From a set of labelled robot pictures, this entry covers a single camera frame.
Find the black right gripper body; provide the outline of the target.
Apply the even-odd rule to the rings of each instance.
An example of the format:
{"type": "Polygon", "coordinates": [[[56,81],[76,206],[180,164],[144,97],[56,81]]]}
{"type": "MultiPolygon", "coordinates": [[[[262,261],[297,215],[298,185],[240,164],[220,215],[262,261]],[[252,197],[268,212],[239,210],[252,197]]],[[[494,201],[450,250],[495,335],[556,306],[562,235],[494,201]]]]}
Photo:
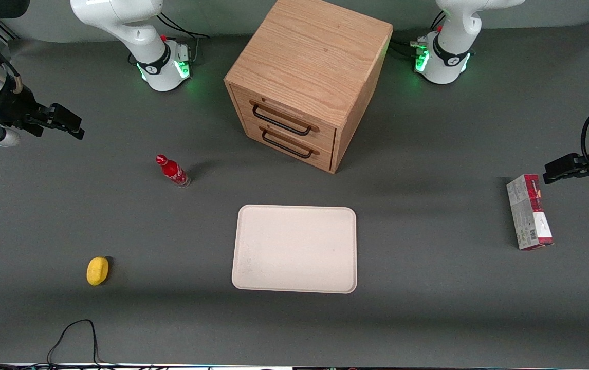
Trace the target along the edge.
{"type": "Polygon", "coordinates": [[[0,125],[18,128],[34,136],[41,136],[45,128],[53,128],[47,108],[36,102],[29,87],[24,86],[19,94],[12,87],[5,87],[0,93],[0,125]]]}

